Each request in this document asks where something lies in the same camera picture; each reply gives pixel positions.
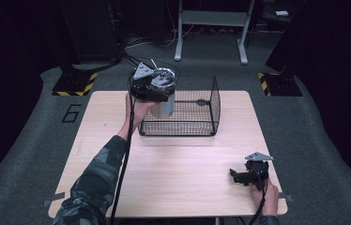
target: black mesh basket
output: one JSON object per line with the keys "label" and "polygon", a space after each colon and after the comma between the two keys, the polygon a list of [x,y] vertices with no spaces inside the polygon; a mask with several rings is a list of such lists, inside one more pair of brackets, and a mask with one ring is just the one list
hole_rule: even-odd
{"label": "black mesh basket", "polygon": [[214,136],[220,111],[216,77],[180,77],[175,87],[173,114],[158,119],[149,113],[138,131],[144,136]]}

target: gray carpet floor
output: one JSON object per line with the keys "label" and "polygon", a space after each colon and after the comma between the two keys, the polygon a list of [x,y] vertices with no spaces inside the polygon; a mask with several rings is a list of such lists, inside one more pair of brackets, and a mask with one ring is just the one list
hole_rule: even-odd
{"label": "gray carpet floor", "polygon": [[[285,194],[294,200],[280,216],[282,224],[351,224],[351,170],[322,127],[309,90],[298,79],[303,97],[266,97],[258,72],[270,72],[265,62],[279,36],[254,34],[242,66],[237,36],[196,36],[184,41],[181,62],[174,61],[176,43],[168,47],[142,44],[126,49],[134,57],[174,65],[181,76],[213,76],[221,90],[249,92],[274,166]],[[86,64],[93,68],[99,64]],[[133,67],[126,61],[99,72],[92,92],[127,90]],[[40,100],[18,140],[0,164],[0,224],[50,224],[48,208],[42,207],[55,193],[73,140],[91,96],[55,97],[52,88],[59,68],[41,74]],[[75,123],[62,123],[69,105],[79,114]],[[237,224],[227,217],[225,224]]]}

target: hand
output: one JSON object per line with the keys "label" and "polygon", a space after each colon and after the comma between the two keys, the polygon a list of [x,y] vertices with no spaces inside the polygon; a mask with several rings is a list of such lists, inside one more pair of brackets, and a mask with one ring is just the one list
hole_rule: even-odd
{"label": "hand", "polygon": [[[272,185],[269,178],[264,184],[267,183],[267,192],[266,192],[266,202],[264,204],[261,214],[263,216],[274,216],[278,215],[278,200],[279,200],[279,190],[278,187]],[[251,184],[252,189],[252,199],[254,200],[255,205],[258,207],[261,200],[263,199],[263,191],[258,190],[255,185]]]}
{"label": "hand", "polygon": [[[123,124],[123,127],[117,133],[118,136],[123,138],[124,140],[128,139],[129,134],[129,126],[130,126],[130,94],[127,93],[126,97],[126,120]],[[158,104],[158,102],[151,102],[151,101],[141,101],[140,99],[136,99],[135,97],[131,96],[131,101],[134,104],[134,121],[132,126],[132,133],[134,130],[143,122],[146,115],[148,114],[149,110]]]}

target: wooden table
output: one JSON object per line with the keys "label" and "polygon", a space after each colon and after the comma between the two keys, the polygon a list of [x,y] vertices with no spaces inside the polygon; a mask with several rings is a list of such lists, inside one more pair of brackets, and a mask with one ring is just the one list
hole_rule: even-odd
{"label": "wooden table", "polygon": [[[126,91],[99,91],[90,98],[55,193],[69,190],[100,148],[122,127]],[[220,91],[221,118],[213,137],[132,137],[129,164],[120,194],[119,218],[250,216],[256,211],[250,187],[235,184],[229,169],[245,172],[254,152],[269,155],[244,91]],[[282,191],[272,162],[269,176]],[[64,199],[53,201],[54,217]],[[287,205],[279,201],[279,214]]]}

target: camouflage sleeve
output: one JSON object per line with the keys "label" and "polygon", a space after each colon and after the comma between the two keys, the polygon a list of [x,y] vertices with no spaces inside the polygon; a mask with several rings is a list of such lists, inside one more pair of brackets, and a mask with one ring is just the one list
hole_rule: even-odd
{"label": "camouflage sleeve", "polygon": [[273,216],[260,216],[260,225],[280,225],[280,221],[277,217]]}
{"label": "camouflage sleeve", "polygon": [[53,224],[104,224],[125,152],[126,141],[113,136],[73,184],[70,198],[62,202]]}

